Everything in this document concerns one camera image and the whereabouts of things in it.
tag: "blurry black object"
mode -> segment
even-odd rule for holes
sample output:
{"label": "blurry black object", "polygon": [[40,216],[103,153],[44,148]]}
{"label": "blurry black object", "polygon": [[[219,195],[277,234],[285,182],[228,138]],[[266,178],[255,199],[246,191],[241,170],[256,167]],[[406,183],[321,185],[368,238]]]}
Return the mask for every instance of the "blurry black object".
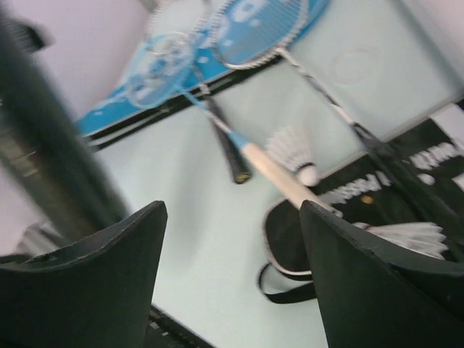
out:
{"label": "blurry black object", "polygon": [[144,348],[213,348],[213,346],[152,305]]}
{"label": "blurry black object", "polygon": [[[314,299],[316,294],[303,242],[299,210],[286,199],[272,206],[264,218],[263,238],[269,262],[258,273],[257,286],[261,293],[279,305]],[[304,283],[290,290],[267,292],[266,274],[271,267],[288,279]]]}
{"label": "blurry black object", "polygon": [[464,347],[464,265],[391,244],[314,203],[300,210],[330,348]]}
{"label": "blurry black object", "polygon": [[0,258],[0,347],[142,348],[166,223],[154,202],[55,252]]}
{"label": "blurry black object", "polygon": [[0,3],[0,159],[54,227],[76,241],[127,211],[30,56],[46,44],[41,37]]}

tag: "shuttlecock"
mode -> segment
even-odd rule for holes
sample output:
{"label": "shuttlecock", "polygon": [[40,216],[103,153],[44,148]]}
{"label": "shuttlecock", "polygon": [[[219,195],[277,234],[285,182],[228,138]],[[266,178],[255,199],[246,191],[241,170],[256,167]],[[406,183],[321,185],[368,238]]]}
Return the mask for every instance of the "shuttlecock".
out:
{"label": "shuttlecock", "polygon": [[305,186],[316,186],[319,175],[312,161],[309,132],[286,127],[268,140],[268,154],[280,165],[295,174]]}
{"label": "shuttlecock", "polygon": [[379,227],[366,223],[353,225],[400,247],[437,259],[443,260],[441,253],[448,250],[442,243],[446,239],[446,236],[441,234],[442,228],[434,223],[400,223]]}

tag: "racket handle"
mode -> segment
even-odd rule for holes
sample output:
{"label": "racket handle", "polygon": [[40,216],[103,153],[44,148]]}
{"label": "racket handle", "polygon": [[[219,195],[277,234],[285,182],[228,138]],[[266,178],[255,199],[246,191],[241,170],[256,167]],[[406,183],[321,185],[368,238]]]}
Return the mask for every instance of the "racket handle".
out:
{"label": "racket handle", "polygon": [[322,208],[338,215],[338,211],[322,202],[306,186],[298,183],[294,177],[275,163],[256,144],[248,143],[241,148],[242,154],[299,210],[304,201],[319,204]]}
{"label": "racket handle", "polygon": [[[213,100],[213,98],[205,94],[204,100],[207,102],[210,111],[216,115],[217,118],[227,124],[227,120],[225,119],[222,109]],[[239,149],[237,149],[235,144],[229,139],[228,135],[225,134],[213,121],[211,121],[211,124],[215,129],[217,139],[223,148],[223,153],[227,160],[233,182],[236,184],[247,182],[252,177],[252,172],[248,167],[247,161],[242,157]]]}

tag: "white wall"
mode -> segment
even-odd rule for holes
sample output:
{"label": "white wall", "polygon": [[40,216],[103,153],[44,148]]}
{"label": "white wall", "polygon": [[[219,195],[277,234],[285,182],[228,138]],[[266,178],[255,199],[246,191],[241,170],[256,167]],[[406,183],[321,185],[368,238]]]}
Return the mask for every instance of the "white wall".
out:
{"label": "white wall", "polygon": [[464,1],[402,0],[455,72],[464,78]]}
{"label": "white wall", "polygon": [[[81,117],[115,87],[148,17],[138,0],[0,0],[16,17],[42,25],[53,45],[39,59]],[[22,231],[41,220],[0,167],[0,254],[14,251]]]}

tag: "bag strap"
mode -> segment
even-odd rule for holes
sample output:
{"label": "bag strap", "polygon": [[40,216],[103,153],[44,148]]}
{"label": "bag strap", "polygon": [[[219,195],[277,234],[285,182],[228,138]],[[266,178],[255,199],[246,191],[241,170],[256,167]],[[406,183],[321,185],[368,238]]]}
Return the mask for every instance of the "bag strap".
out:
{"label": "bag strap", "polygon": [[266,273],[266,270],[268,270],[270,266],[271,266],[270,263],[264,265],[264,267],[261,268],[260,274],[257,277],[258,288],[260,288],[261,293],[264,296],[266,296],[269,299],[269,301],[276,303],[278,305],[287,305],[291,303],[304,302],[304,301],[308,301],[310,299],[316,298],[316,292],[314,289],[313,281],[306,283],[304,285],[298,286],[292,290],[278,292],[276,294],[269,294],[265,292],[263,289],[262,283],[263,283],[264,274]]}

